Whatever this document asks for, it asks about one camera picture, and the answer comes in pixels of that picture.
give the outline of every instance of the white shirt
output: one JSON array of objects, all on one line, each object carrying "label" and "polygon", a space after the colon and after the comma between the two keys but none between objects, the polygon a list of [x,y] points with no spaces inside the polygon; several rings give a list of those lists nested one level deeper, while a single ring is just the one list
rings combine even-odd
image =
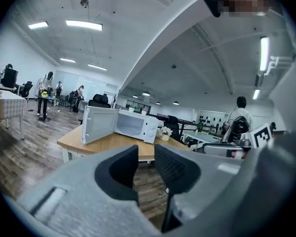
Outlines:
[{"label": "white shirt", "polygon": [[50,80],[48,80],[47,77],[48,77],[48,75],[45,75],[40,81],[41,87],[43,89],[48,89],[53,84],[53,77]]},{"label": "white shirt", "polygon": [[[238,108],[236,107],[236,109],[234,111],[232,111],[230,114],[229,114],[229,121],[227,122],[230,126],[229,126],[229,129],[231,128],[232,126],[232,123],[234,122],[234,120],[238,117],[241,117],[241,116],[244,116],[249,124],[249,128],[251,127],[251,115],[250,113],[244,109],[244,108]],[[227,130],[226,134],[224,135],[222,141],[227,141],[227,138],[229,136],[229,129]]]}]

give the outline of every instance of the ceiling light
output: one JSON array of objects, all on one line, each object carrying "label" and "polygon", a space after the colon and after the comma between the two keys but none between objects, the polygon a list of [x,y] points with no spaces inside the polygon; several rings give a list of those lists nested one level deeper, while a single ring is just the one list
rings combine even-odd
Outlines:
[{"label": "ceiling light", "polygon": [[268,58],[268,51],[269,51],[269,41],[268,37],[261,38],[261,64],[260,64],[260,71],[266,70],[267,58]]},{"label": "ceiling light", "polygon": [[41,27],[47,27],[48,23],[45,22],[41,22],[41,23],[37,23],[37,24],[33,24],[33,25],[29,25],[30,29],[35,29],[35,28],[41,28]]},{"label": "ceiling light", "polygon": [[68,26],[80,26],[80,27],[91,28],[91,29],[99,30],[99,31],[102,31],[102,29],[103,29],[102,24],[85,22],[85,21],[66,20],[66,24]]},{"label": "ceiling light", "polygon": [[254,94],[254,96],[253,96],[253,99],[257,99],[259,93],[260,93],[260,90],[259,90],[259,89],[256,89],[255,94]]},{"label": "ceiling light", "polygon": [[68,62],[73,62],[73,63],[75,63],[75,61],[74,60],[68,60],[68,59],[64,59],[64,58],[60,58],[62,61],[68,61]]},{"label": "ceiling light", "polygon": [[88,64],[88,66],[89,67],[92,67],[92,68],[96,68],[96,69],[102,69],[102,70],[107,70],[107,69],[105,69],[105,68],[101,68],[101,67],[99,67],[99,66],[94,66],[94,65],[91,65],[91,64]]}]

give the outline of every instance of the white microwave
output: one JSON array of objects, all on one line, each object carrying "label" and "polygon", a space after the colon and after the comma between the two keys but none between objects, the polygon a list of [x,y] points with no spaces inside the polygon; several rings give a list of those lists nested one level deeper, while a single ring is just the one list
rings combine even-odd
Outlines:
[{"label": "white microwave", "polygon": [[154,143],[159,120],[124,110],[86,106],[81,141],[88,144],[113,132]]}]

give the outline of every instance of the ceiling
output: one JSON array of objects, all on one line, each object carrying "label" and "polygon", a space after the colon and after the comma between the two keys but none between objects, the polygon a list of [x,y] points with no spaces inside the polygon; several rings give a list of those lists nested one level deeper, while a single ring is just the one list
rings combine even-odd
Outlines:
[{"label": "ceiling", "polygon": [[[244,95],[252,99],[260,67],[260,38],[270,38],[269,55],[293,56],[285,21],[272,11],[266,16],[208,17],[194,25],[151,59],[121,92],[132,97],[148,91],[151,103],[171,105],[189,95]],[[287,69],[274,69],[259,87],[267,99]]]},{"label": "ceiling", "polygon": [[[179,0],[88,0],[87,8],[80,1],[18,0],[9,18],[53,64],[80,69],[89,69],[88,63],[98,65],[107,71],[97,73],[122,84],[156,34],[151,33],[152,24]],[[103,30],[68,27],[68,19],[101,23]],[[48,28],[28,28],[42,21],[48,22]],[[76,64],[60,61],[61,57]]]}]

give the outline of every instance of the black hair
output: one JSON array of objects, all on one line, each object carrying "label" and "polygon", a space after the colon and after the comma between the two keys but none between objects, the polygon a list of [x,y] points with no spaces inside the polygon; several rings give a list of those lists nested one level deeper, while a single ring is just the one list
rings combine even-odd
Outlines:
[{"label": "black hair", "polygon": [[5,67],[6,69],[13,69],[13,66],[12,66],[12,64],[8,64],[8,65],[6,65],[6,67]]},{"label": "black hair", "polygon": [[237,106],[239,108],[246,108],[247,106],[247,99],[243,96],[237,98]]},{"label": "black hair", "polygon": [[47,76],[47,79],[50,80],[53,77],[53,74],[54,74],[53,72],[49,72],[48,76]]}]

